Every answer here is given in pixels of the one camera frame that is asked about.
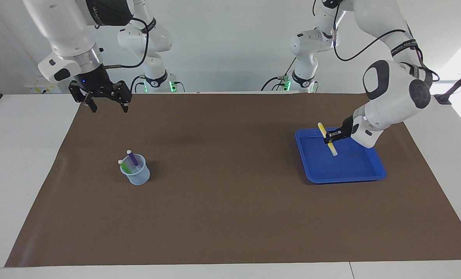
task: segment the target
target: purple marker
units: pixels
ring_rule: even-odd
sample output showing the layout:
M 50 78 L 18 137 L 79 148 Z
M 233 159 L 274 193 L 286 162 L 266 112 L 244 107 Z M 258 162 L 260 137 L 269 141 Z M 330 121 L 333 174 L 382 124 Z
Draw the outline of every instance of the purple marker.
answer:
M 139 163 L 137 162 L 136 157 L 134 157 L 134 154 L 131 150 L 127 151 L 127 155 L 129 155 L 129 158 L 131 158 L 131 161 L 134 163 L 135 166 L 139 166 Z

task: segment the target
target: yellow marker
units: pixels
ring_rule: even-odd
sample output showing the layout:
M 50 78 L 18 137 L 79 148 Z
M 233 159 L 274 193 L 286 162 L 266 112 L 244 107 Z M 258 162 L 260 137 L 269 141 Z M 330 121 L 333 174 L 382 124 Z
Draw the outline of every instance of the yellow marker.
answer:
M 327 131 L 326 131 L 325 127 L 323 127 L 322 122 L 318 123 L 318 128 L 322 132 L 322 136 L 324 136 L 324 138 L 327 138 Z M 330 152 L 332 152 L 332 155 L 337 156 L 337 150 L 335 149 L 334 144 L 333 143 L 328 143 L 327 145 L 330 148 Z

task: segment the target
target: plastic cup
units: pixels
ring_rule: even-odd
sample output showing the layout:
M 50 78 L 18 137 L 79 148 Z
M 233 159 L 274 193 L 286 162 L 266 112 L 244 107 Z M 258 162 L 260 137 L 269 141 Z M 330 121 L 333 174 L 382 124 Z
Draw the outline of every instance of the plastic cup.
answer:
M 139 186 L 139 185 L 145 184 L 149 180 L 151 173 L 150 173 L 150 170 L 148 169 L 148 166 L 146 166 L 146 159 L 139 154 L 135 154 L 134 156 L 136 157 L 136 160 L 138 161 L 139 166 L 135 168 L 130 168 L 132 173 L 130 174 L 126 173 L 121 167 L 119 168 L 120 168 L 120 172 L 123 173 L 125 176 L 127 176 L 131 184 Z M 129 156 L 124 158 L 124 162 L 128 162 L 128 161 L 130 161 Z

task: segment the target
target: blue plastic tray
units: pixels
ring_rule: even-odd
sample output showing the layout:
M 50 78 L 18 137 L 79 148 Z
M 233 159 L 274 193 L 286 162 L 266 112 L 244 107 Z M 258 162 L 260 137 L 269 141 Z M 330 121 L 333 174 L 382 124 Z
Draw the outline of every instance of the blue plastic tray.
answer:
M 324 143 L 319 129 L 297 131 L 296 141 L 306 176 L 315 184 L 375 181 L 387 176 L 375 149 L 365 148 L 352 138 L 334 143 L 339 153 L 336 157 Z

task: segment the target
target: brown tabletop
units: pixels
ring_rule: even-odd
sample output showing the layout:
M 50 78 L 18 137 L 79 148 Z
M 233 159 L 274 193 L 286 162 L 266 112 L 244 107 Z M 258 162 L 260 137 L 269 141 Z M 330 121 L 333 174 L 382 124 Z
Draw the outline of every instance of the brown tabletop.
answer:
M 136 95 L 81 106 L 6 267 L 461 259 L 461 222 L 404 124 L 377 182 L 314 185 L 294 133 L 365 95 Z M 151 170 L 133 186 L 127 149 Z

